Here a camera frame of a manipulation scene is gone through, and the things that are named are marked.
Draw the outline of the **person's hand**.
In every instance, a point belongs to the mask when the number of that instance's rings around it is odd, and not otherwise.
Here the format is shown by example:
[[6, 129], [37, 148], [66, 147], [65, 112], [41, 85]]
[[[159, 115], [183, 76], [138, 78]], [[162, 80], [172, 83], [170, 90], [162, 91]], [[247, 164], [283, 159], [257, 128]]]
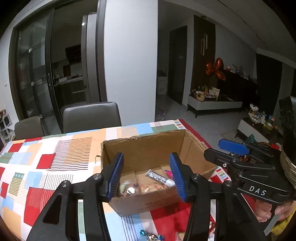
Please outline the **person's hand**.
[[285, 220], [295, 209], [295, 201], [286, 201], [284, 204], [277, 206], [274, 212], [272, 212], [272, 208], [273, 206], [271, 204], [256, 200], [254, 214], [259, 223], [266, 222], [273, 214], [279, 215], [278, 221]]

